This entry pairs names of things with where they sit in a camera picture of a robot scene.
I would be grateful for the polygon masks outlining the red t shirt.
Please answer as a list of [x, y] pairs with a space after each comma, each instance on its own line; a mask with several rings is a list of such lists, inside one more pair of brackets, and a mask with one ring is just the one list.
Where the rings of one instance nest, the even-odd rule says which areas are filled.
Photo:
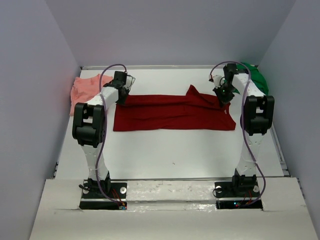
[[190, 85], [185, 95], [129, 95], [115, 108], [115, 132], [151, 130], [233, 131], [236, 122], [229, 105]]

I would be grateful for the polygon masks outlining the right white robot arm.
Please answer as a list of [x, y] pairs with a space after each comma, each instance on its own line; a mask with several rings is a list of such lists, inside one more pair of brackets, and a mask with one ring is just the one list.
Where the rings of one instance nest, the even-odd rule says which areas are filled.
[[209, 74], [214, 93], [222, 107], [231, 102], [235, 91], [241, 95], [240, 127], [243, 145], [239, 162], [230, 181], [215, 183], [213, 195], [218, 199], [251, 197], [258, 200], [265, 191], [258, 186], [257, 173], [262, 173], [258, 153], [263, 137], [273, 123], [275, 99], [263, 93], [253, 82], [247, 66], [239, 69], [239, 62], [223, 61], [223, 75]]

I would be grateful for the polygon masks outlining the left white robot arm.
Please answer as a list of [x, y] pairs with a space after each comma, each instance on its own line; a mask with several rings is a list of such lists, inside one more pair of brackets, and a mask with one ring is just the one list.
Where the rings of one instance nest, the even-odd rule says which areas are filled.
[[102, 79], [99, 80], [97, 95], [74, 107], [72, 137], [81, 146], [88, 167], [87, 182], [80, 187], [107, 199], [111, 177], [103, 157], [103, 148], [107, 137], [108, 108], [125, 103], [135, 80], [125, 71], [115, 71], [110, 82], [102, 84]]

